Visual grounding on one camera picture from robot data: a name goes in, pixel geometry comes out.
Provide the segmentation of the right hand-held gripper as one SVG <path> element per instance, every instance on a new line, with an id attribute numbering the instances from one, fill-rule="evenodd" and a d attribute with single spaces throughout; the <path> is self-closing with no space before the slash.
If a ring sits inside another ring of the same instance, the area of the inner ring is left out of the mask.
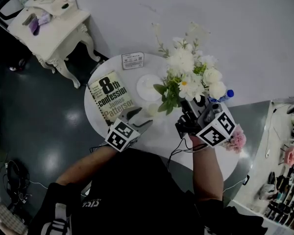
<path id="1" fill-rule="evenodd" d="M 180 138 L 197 136 L 210 147 L 223 144 L 232 136 L 236 123 L 222 102 L 208 102 L 203 95 L 192 101 L 182 100 L 182 116 L 175 127 Z"/>

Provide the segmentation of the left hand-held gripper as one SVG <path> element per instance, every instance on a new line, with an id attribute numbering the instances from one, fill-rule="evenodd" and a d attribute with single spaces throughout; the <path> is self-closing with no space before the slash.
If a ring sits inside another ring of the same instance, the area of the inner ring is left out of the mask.
<path id="1" fill-rule="evenodd" d="M 142 107 L 137 106 L 124 109 L 110 126 L 105 142 L 118 152 L 130 148 L 153 124 L 153 120 L 148 120 L 140 125 L 130 123 L 130 120 L 141 110 Z"/>

